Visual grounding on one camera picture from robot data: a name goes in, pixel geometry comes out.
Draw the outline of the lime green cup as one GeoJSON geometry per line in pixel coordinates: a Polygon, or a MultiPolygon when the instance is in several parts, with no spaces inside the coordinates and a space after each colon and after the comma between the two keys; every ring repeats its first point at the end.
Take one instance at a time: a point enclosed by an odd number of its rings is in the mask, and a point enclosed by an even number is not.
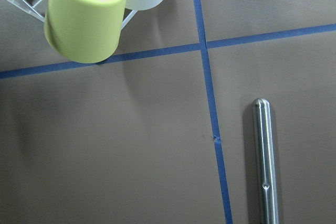
{"type": "Polygon", "coordinates": [[[48,0],[45,37],[63,57],[97,63],[116,50],[126,0],[48,0]]]}

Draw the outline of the stainless steel muddler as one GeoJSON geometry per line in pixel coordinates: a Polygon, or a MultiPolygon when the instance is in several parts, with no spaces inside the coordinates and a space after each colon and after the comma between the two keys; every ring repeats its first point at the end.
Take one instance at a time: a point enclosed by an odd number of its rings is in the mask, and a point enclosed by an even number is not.
{"type": "Polygon", "coordinates": [[[265,98],[253,102],[262,223],[280,223],[276,157],[271,105],[265,98]]]}

